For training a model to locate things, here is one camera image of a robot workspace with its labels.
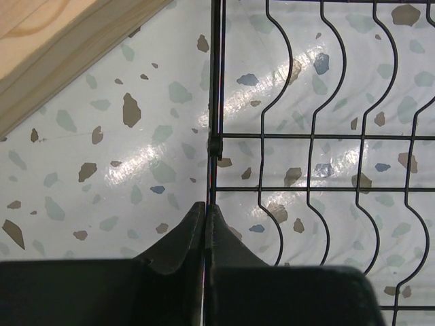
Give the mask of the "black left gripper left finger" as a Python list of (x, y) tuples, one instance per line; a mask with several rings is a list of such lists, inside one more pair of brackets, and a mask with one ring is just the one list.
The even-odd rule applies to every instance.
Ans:
[(198, 325), (205, 204), (128, 259), (5, 261), (2, 325)]

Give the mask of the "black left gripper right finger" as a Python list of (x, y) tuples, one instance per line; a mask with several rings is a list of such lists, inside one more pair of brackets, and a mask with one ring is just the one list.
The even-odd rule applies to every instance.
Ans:
[(384, 325), (371, 284), (347, 266), (269, 266), (218, 206), (205, 231), (206, 325)]

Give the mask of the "black wire dish rack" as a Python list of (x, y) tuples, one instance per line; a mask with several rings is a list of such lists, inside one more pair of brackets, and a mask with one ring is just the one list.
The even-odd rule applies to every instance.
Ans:
[(266, 264), (434, 324), (434, 2), (223, 1), (210, 200)]

